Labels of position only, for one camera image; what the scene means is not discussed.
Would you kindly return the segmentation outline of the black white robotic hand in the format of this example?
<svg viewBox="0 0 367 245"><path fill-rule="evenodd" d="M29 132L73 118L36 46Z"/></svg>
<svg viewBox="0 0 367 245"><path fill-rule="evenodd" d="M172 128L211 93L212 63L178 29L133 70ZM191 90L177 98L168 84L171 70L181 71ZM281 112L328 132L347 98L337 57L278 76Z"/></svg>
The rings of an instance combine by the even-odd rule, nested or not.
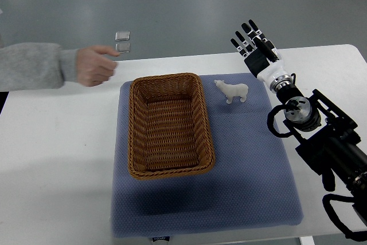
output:
<svg viewBox="0 0 367 245"><path fill-rule="evenodd" d="M241 24L243 32L235 32L231 43L244 59L251 74L266 83L273 92L292 83L292 76L284 68L284 60L274 44L266 38L253 20Z"/></svg>

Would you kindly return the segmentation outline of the person's bare hand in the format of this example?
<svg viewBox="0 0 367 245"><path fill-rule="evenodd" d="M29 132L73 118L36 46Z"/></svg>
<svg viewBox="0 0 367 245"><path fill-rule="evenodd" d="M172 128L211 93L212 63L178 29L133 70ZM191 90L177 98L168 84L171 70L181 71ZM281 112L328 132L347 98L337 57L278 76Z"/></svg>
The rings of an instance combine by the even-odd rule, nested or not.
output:
<svg viewBox="0 0 367 245"><path fill-rule="evenodd" d="M109 81L115 73L117 62L109 59L120 53L105 45L93 45L79 49L76 55L76 79L85 87L94 87Z"/></svg>

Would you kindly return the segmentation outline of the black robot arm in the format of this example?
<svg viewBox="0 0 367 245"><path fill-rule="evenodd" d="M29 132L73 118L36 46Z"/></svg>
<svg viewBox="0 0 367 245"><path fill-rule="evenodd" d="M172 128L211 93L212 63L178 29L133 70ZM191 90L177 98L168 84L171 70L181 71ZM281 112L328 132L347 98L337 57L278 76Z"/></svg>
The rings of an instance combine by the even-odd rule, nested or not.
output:
<svg viewBox="0 0 367 245"><path fill-rule="evenodd" d="M361 138L356 122L318 90L305 98L294 74L276 77L270 89L280 105L267 116L269 131L279 138L296 138L296 152L322 177L328 191L322 203L329 219L347 239L366 241L366 231L350 230L332 206L333 201L351 203L366 222L366 154L357 146Z"/></svg>

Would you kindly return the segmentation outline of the grey sweater forearm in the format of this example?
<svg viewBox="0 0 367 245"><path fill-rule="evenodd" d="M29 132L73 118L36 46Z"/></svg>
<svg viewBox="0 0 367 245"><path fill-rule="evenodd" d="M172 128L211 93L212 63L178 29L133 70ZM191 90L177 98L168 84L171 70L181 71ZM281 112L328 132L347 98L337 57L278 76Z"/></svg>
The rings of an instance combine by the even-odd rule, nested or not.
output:
<svg viewBox="0 0 367 245"><path fill-rule="evenodd" d="M66 81L76 82L77 53L51 43L1 48L1 91L57 89Z"/></svg>

